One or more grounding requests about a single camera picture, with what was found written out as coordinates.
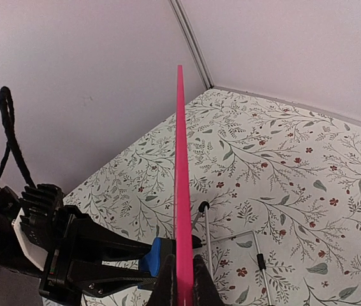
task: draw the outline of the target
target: floral pattern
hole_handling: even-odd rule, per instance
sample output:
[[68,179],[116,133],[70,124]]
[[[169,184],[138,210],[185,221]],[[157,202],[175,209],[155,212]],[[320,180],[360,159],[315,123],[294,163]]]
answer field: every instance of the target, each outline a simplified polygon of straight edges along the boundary
[[[276,305],[361,306],[361,127],[217,89],[187,105],[186,118],[192,218],[207,200],[213,237],[257,232]],[[65,202],[126,237],[171,237],[174,133],[171,116]],[[204,218],[193,231],[205,237]],[[252,237],[212,253],[225,304],[267,304]],[[148,296],[128,289],[87,304],[141,306]]]

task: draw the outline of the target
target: metal strip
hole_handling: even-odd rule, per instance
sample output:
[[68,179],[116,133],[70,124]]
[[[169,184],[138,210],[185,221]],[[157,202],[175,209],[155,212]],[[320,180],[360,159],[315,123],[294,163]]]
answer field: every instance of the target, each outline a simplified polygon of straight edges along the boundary
[[332,112],[329,112],[327,110],[322,110],[321,108],[316,108],[316,107],[313,107],[313,106],[305,105],[305,104],[302,104],[302,103],[286,101],[286,100],[283,100],[283,99],[264,96],[262,94],[255,94],[253,92],[240,91],[240,90],[237,90],[237,89],[232,89],[232,88],[227,88],[227,87],[222,87],[222,86],[214,86],[214,89],[219,89],[220,91],[231,91],[231,92],[235,92],[237,94],[245,94],[246,96],[251,96],[251,97],[256,97],[256,98],[263,98],[263,99],[267,99],[267,100],[275,101],[275,102],[280,102],[280,103],[291,105],[291,106],[301,107],[304,110],[310,110],[310,111],[312,111],[314,113],[322,113],[323,115],[335,118],[337,120],[342,120],[342,121],[345,121],[347,123],[354,124],[356,126],[361,127],[361,121],[359,121],[359,120],[352,119],[352,118],[349,118],[349,117],[346,117],[346,116],[342,116],[342,115],[339,115],[337,113],[332,113]]
[[176,19],[178,20],[180,29],[185,37],[186,43],[188,44],[192,58],[198,69],[200,78],[207,89],[213,88],[213,79],[209,73],[206,61],[203,57],[202,50],[199,47],[197,38],[192,30],[192,26],[186,15],[185,9],[179,0],[169,0],[173,12],[175,13]]

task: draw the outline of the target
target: black cable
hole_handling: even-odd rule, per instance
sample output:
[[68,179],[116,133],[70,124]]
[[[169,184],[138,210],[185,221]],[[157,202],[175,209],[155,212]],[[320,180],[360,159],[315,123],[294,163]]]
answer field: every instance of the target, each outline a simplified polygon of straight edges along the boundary
[[16,164],[22,173],[26,184],[35,188],[36,186],[30,176],[30,171],[26,166],[22,151],[20,150],[19,144],[16,140],[14,129],[15,109],[13,108],[13,100],[10,94],[10,90],[6,86],[2,87],[0,90],[0,111],[2,115],[2,125],[4,127],[4,132],[6,134],[6,138],[8,139],[7,146],[10,148],[15,158]]

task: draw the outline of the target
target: red flower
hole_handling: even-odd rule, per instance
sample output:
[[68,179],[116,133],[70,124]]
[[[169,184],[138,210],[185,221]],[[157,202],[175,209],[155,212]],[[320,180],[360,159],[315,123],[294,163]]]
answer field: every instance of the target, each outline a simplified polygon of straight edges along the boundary
[[336,206],[338,202],[338,199],[332,198],[331,200],[329,200],[329,205]]
[[224,268],[225,266],[227,266],[229,264],[228,260],[222,259],[219,263],[219,265]]
[[237,276],[241,276],[241,277],[245,277],[246,274],[248,273],[246,268],[244,267],[241,269],[237,269],[236,272],[237,272]]

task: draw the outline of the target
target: white wall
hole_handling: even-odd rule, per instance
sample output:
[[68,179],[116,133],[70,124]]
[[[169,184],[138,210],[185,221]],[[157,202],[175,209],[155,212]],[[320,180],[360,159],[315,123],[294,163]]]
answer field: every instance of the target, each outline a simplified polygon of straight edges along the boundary
[[[203,85],[167,0],[0,0],[0,88],[35,182],[67,192]],[[0,118],[0,160],[5,137]],[[24,185],[10,160],[1,184]]]
[[216,85],[361,121],[361,1],[182,2]]

